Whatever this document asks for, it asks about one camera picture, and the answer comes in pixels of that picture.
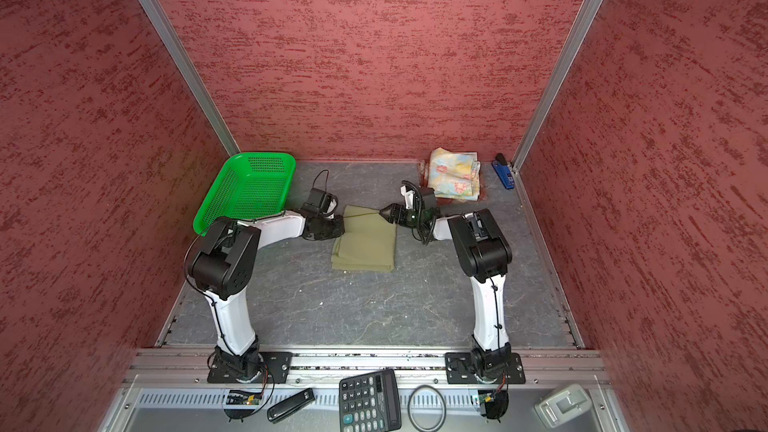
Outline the olive green skirt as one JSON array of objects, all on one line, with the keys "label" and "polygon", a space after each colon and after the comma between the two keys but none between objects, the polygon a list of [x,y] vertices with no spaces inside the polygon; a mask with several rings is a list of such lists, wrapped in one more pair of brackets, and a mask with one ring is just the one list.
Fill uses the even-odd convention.
[{"label": "olive green skirt", "polygon": [[395,269],[397,226],[378,210],[347,205],[343,211],[344,234],[331,253],[337,271],[392,272]]}]

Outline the floral pastel skirt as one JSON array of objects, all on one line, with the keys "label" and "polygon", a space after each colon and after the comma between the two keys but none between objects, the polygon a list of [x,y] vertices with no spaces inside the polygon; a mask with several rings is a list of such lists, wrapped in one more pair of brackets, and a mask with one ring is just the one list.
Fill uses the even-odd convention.
[{"label": "floral pastel skirt", "polygon": [[476,152],[454,153],[443,148],[432,151],[429,160],[430,178],[437,182],[437,173],[447,173],[468,178],[480,173],[481,163]]}]

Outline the green plastic basket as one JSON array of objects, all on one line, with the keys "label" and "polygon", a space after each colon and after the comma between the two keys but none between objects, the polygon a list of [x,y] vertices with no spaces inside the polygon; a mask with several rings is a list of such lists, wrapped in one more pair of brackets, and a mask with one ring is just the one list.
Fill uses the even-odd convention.
[{"label": "green plastic basket", "polygon": [[282,212],[296,170],[287,153],[249,152],[230,157],[211,185],[193,221],[204,235],[215,219],[253,220]]}]

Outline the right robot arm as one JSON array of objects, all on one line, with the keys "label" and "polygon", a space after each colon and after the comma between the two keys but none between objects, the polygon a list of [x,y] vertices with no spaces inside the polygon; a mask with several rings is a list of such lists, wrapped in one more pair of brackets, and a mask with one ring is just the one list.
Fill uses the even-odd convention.
[{"label": "right robot arm", "polygon": [[482,382],[501,381],[513,366],[503,304],[505,278],[513,255],[490,210],[439,217],[416,207],[391,204],[379,215],[389,223],[411,229],[422,242],[453,243],[473,292],[475,323],[468,369]]}]

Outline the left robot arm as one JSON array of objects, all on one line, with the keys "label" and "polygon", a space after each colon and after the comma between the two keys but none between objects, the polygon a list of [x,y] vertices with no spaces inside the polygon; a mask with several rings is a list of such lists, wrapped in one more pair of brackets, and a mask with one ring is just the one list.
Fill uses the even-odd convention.
[{"label": "left robot arm", "polygon": [[285,211],[256,220],[214,220],[200,236],[194,258],[184,260],[185,280],[205,298],[217,332],[209,359],[210,383],[267,382],[277,375],[261,354],[247,306],[258,252],[284,240],[323,241],[343,234],[344,219],[337,214]]}]

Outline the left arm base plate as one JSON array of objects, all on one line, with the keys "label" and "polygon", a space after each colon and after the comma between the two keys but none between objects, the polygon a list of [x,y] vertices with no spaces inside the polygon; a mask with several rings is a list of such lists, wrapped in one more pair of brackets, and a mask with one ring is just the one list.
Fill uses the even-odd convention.
[{"label": "left arm base plate", "polygon": [[291,368],[291,352],[259,352],[235,358],[216,351],[210,356],[207,382],[210,384],[285,384]]}]

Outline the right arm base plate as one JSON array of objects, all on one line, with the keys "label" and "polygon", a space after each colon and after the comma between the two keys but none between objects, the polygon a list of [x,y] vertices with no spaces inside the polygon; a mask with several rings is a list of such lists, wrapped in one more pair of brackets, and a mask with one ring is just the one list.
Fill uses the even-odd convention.
[{"label": "right arm base plate", "polygon": [[502,383],[503,376],[506,378],[506,384],[522,385],[527,382],[518,353],[510,353],[506,361],[492,358],[490,363],[485,363],[483,373],[480,372],[480,367],[475,364],[475,358],[469,352],[449,352],[444,358],[449,384],[498,386]]}]

